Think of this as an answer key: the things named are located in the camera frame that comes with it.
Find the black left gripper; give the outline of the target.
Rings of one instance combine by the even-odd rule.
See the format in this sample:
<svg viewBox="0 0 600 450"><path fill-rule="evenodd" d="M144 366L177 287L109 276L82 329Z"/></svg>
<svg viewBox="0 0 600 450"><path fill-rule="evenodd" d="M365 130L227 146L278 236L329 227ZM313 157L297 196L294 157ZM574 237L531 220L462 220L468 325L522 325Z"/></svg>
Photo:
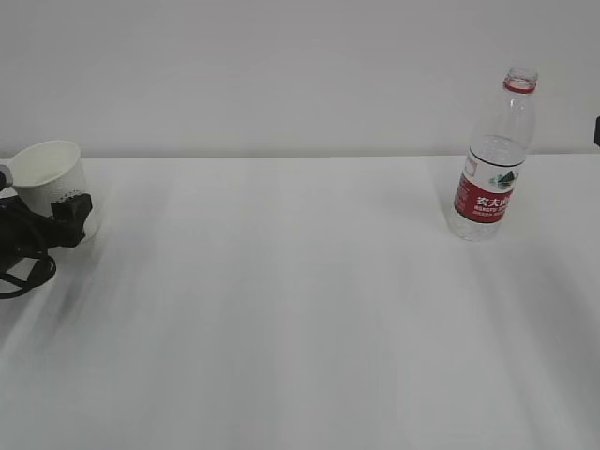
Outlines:
<svg viewBox="0 0 600 450"><path fill-rule="evenodd" d="M49 248L75 248L92 234L86 222L93 212L92 197L77 194L50 204L51 215L34 213L18 196L1 199L1 275L23 259L34 263L29 277L50 277Z"/></svg>

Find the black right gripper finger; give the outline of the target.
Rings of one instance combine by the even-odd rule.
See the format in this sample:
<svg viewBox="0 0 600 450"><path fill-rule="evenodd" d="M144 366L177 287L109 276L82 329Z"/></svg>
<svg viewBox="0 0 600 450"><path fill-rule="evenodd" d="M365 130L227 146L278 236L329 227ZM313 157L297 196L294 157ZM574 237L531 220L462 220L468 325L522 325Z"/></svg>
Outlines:
<svg viewBox="0 0 600 450"><path fill-rule="evenodd" d="M593 142L596 146L600 146L600 116L595 120Z"/></svg>

